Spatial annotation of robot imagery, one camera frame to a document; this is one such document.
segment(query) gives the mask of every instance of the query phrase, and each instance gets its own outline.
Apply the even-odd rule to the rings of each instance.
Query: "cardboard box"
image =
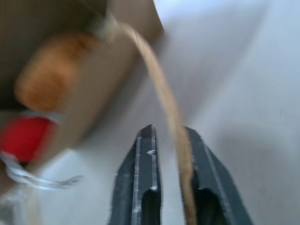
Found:
[[[0,18],[3,17],[3,20],[0,19],[0,45],[8,46],[1,51],[6,54],[0,53],[0,110],[4,112],[7,109],[22,108],[14,98],[14,82],[43,41],[61,31],[85,29],[101,20],[106,2],[87,0],[85,3],[72,0],[7,2],[5,14],[0,14]],[[153,0],[113,0],[108,5],[118,21],[129,23],[148,41],[163,30]],[[16,9],[20,11],[17,16],[12,14]],[[81,140],[113,99],[136,57],[136,48],[122,35],[109,45],[99,44],[95,48],[84,60],[79,81],[70,98],[66,99],[64,120],[59,129],[45,143],[41,150],[41,160],[26,169],[34,173],[58,153]],[[2,163],[0,180],[0,195],[3,195],[12,187],[13,181],[6,176]]]

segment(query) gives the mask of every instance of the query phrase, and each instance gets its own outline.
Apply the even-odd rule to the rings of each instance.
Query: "white cord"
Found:
[[[65,181],[53,181],[38,178],[33,174],[25,171],[18,163],[14,155],[1,152],[1,159],[6,165],[7,175],[18,183],[26,184],[33,188],[44,190],[67,189],[79,182],[83,176],[75,176]]]

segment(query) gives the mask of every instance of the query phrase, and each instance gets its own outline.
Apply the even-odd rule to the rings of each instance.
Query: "string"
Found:
[[[168,82],[165,79],[164,72],[149,43],[131,26],[117,22],[112,15],[109,15],[102,36],[108,42],[111,42],[118,33],[127,36],[135,44],[145,61],[156,89],[158,99],[165,112],[169,133],[174,141],[186,223],[187,225],[196,225],[195,198],[191,187],[194,173],[192,148],[187,131],[182,126],[176,101],[169,88]]]
[[[0,156],[2,161],[6,165],[6,172],[9,178],[18,183],[26,184],[33,188],[44,190],[67,189],[70,186],[73,186],[81,181],[83,178],[83,176],[74,176],[64,181],[53,181],[38,178],[24,170],[24,168],[18,163],[14,155],[6,152],[1,152]]]

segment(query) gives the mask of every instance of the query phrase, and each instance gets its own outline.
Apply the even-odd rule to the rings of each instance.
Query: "tan string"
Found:
[[[164,72],[152,48],[136,30],[127,24],[117,23],[115,20],[110,20],[108,26],[110,35],[114,36],[116,31],[121,31],[130,38],[145,61],[158,98],[165,111],[169,132],[175,143],[186,223],[187,225],[196,225],[195,200],[191,186],[193,177],[191,144],[187,132],[182,126],[179,111]]]

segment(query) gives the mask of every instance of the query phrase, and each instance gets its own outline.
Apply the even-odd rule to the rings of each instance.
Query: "red ball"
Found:
[[[54,126],[55,123],[46,118],[20,116],[2,130],[1,150],[14,155],[20,162],[31,162]]]

